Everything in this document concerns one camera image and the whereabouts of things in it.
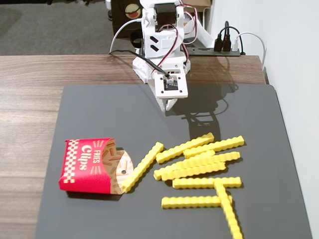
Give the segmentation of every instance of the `red wire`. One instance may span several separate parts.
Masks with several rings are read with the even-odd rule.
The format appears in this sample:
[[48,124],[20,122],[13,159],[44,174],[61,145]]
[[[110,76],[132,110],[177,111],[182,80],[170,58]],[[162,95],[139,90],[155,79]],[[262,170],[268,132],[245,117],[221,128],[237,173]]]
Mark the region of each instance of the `red wire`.
[[167,57],[173,52],[175,46],[176,46],[176,43],[177,43],[177,39],[178,39],[178,30],[177,28],[174,26],[174,25],[171,25],[171,24],[165,24],[163,26],[160,27],[159,31],[161,31],[164,27],[166,26],[172,26],[173,28],[175,28],[176,30],[176,38],[175,38],[175,41],[173,43],[173,46],[171,47],[171,49],[168,51],[168,53],[165,55],[165,57],[160,61],[160,63],[158,64],[158,67],[161,66],[161,64],[163,64],[163,62],[167,59]]
[[188,51],[187,51],[186,46],[185,46],[185,44],[184,44],[184,43],[182,43],[182,44],[181,44],[181,46],[183,47],[183,50],[184,50],[184,52],[185,52],[185,55],[186,55],[186,62],[187,62],[187,61],[188,61],[188,58],[189,58]]
[[189,45],[189,44],[192,44],[195,40],[196,40],[196,38],[197,38],[197,19],[198,19],[198,15],[197,15],[197,9],[195,8],[195,7],[193,7],[192,5],[188,5],[188,4],[184,4],[184,2],[182,1],[182,0],[179,0],[179,2],[183,5],[183,6],[185,6],[185,7],[191,7],[191,8],[193,8],[194,9],[194,12],[195,12],[195,38],[194,38],[194,40],[192,40],[191,42],[188,42],[188,43],[184,43],[185,45]]
[[186,15],[188,15],[188,16],[190,17],[190,20],[192,20],[192,21],[194,22],[193,30],[190,31],[190,32],[188,32],[188,33],[185,33],[185,35],[187,35],[187,34],[190,34],[190,33],[192,33],[192,32],[194,31],[194,29],[195,29],[195,19],[194,19],[194,17],[190,14],[189,11],[184,11],[184,12],[186,13]]

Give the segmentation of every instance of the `wooden tabletop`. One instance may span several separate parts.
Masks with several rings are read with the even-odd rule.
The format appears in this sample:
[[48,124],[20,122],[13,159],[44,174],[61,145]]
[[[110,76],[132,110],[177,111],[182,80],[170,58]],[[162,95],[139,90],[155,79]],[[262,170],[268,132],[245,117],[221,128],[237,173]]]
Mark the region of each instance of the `wooden tabletop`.
[[[141,84],[131,56],[0,56],[0,239],[34,238],[63,87]],[[188,83],[265,84],[258,56],[191,57]]]

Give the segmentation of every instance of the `checkered pattern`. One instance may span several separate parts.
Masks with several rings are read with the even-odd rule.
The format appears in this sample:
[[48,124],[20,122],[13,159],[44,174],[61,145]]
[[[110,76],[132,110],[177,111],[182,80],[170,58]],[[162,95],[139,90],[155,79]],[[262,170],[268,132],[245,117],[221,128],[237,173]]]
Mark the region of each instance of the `checkered pattern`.
[[64,174],[63,176],[65,179],[63,180],[64,183],[75,183],[74,179],[74,170],[75,170],[75,163],[76,163],[76,154],[77,154],[77,149],[79,140],[70,140],[68,142],[68,148],[66,152],[66,159],[65,159],[65,168],[64,168]]

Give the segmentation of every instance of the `black mat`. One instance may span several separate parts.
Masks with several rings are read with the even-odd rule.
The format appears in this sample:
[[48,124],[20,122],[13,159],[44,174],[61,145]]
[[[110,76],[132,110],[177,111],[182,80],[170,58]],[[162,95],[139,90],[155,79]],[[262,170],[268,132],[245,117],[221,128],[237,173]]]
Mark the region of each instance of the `black mat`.
[[[48,164],[37,239],[230,239],[221,208],[163,210],[165,196],[216,195],[176,190],[156,181],[152,165],[121,197],[60,191],[66,139],[115,137],[134,165],[156,141],[173,147],[207,132],[216,140],[243,135],[242,159],[205,176],[240,176],[228,189],[245,239],[310,239],[307,214],[276,92],[266,85],[189,85],[166,116],[147,85],[68,86],[64,89]],[[182,160],[183,157],[164,165]]]

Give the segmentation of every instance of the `gray carpet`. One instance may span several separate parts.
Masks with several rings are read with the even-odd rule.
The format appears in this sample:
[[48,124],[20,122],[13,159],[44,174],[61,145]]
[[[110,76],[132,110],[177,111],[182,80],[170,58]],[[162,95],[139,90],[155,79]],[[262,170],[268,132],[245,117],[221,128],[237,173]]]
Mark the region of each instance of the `gray carpet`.
[[[112,22],[103,1],[0,5],[0,55],[108,54]],[[116,49],[133,49],[117,39]]]

